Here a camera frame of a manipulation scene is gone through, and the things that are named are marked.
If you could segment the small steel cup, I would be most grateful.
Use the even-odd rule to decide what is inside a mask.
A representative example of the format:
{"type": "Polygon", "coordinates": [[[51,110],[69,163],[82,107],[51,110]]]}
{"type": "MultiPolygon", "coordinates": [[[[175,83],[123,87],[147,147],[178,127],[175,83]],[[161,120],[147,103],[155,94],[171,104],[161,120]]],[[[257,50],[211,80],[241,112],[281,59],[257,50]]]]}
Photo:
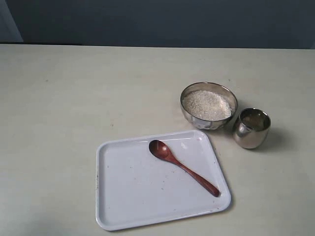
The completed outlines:
{"type": "Polygon", "coordinates": [[[242,110],[233,125],[232,136],[242,148],[255,149],[266,139],[271,126],[267,113],[257,108],[242,110]]]}

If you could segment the white plastic tray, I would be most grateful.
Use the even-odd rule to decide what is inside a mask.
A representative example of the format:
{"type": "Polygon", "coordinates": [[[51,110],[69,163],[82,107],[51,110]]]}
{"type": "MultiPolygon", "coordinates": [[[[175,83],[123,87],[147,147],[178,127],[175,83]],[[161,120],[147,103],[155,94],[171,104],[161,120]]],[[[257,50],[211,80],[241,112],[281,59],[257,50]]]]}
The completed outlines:
{"type": "Polygon", "coordinates": [[[231,194],[208,136],[199,130],[108,141],[96,151],[95,219],[123,230],[226,210],[231,194]],[[185,166],[219,191],[214,197],[183,169],[152,155],[167,144],[185,166]]]}

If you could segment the steel bowl of rice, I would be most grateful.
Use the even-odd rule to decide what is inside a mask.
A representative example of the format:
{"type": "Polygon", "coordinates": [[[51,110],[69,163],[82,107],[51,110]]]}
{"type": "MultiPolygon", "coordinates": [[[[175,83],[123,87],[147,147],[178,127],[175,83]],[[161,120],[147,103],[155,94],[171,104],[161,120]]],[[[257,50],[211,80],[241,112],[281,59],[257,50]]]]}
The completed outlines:
{"type": "Polygon", "coordinates": [[[197,82],[181,93],[185,119],[199,129],[216,130],[234,117],[238,100],[228,88],[211,82],[197,82]]]}

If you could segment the brown wooden spoon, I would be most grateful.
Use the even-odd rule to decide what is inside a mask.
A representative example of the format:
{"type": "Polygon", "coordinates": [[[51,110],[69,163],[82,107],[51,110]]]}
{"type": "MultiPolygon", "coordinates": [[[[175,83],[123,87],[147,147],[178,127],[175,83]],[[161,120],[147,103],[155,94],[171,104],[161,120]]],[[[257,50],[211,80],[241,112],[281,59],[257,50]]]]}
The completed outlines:
{"type": "Polygon", "coordinates": [[[214,197],[220,196],[220,191],[208,180],[200,176],[199,174],[195,173],[184,164],[182,164],[172,153],[171,149],[162,141],[159,140],[152,140],[149,143],[149,151],[153,156],[156,158],[172,163],[185,172],[187,172],[193,179],[195,179],[202,187],[204,187],[211,195],[214,197]]]}

